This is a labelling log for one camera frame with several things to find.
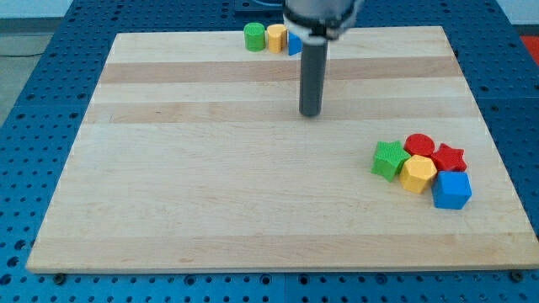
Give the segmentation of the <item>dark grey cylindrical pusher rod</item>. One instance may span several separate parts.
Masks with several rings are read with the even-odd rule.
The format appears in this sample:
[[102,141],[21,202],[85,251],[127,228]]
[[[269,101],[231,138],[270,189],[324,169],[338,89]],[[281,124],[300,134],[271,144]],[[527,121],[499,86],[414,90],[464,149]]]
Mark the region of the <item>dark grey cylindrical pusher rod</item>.
[[299,111],[303,116],[314,117],[321,113],[327,51],[327,42],[302,47]]

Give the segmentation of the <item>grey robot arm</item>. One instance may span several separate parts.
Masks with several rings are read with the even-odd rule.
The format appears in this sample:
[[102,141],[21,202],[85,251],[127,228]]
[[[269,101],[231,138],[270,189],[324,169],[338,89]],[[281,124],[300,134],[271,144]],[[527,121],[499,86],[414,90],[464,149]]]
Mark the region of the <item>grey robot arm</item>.
[[321,113],[328,44],[356,22],[363,0],[285,0],[283,18],[290,33],[302,43],[299,112]]

